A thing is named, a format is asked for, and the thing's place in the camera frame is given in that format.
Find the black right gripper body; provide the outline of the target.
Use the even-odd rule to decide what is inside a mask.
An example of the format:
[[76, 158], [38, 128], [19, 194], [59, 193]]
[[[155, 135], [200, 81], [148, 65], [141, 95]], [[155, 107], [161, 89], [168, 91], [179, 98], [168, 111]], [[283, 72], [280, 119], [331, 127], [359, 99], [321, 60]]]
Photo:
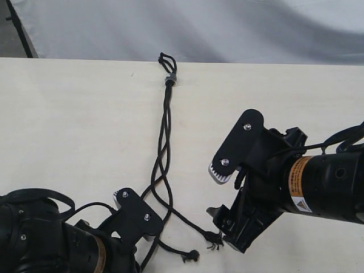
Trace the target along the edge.
[[249, 230], [253, 241], [283, 213], [293, 212], [288, 187], [289, 165], [273, 167], [267, 177], [251, 171], [239, 171], [235, 181], [237, 196], [227, 209], [227, 220], [221, 231]]

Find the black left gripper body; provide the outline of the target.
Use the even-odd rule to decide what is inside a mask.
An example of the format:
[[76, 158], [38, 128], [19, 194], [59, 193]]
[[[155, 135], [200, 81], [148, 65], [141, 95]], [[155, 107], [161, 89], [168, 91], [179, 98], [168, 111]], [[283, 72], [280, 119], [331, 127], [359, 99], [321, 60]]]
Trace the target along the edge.
[[73, 232], [74, 272], [139, 272], [135, 246], [112, 237], [119, 232], [115, 220], [105, 220], [97, 228], [79, 220]]

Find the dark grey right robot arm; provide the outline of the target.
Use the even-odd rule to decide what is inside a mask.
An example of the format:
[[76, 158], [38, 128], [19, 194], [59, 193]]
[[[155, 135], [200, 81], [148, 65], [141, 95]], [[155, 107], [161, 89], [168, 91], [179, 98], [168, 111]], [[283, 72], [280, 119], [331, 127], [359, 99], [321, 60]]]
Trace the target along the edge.
[[240, 118], [209, 167], [219, 184], [236, 174], [232, 206], [207, 210], [224, 241], [245, 252], [284, 213], [363, 224], [362, 138], [363, 126], [353, 126], [308, 156], [299, 128], [280, 133], [261, 118]]

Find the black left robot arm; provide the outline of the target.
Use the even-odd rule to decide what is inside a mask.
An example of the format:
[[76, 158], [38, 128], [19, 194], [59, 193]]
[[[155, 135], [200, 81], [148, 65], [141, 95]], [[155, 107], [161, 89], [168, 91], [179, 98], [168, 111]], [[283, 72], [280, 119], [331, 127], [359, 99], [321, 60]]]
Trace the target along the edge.
[[1, 272], [140, 272], [135, 246], [111, 236], [117, 211], [98, 228], [78, 213], [68, 196], [48, 189], [21, 189], [1, 196]]

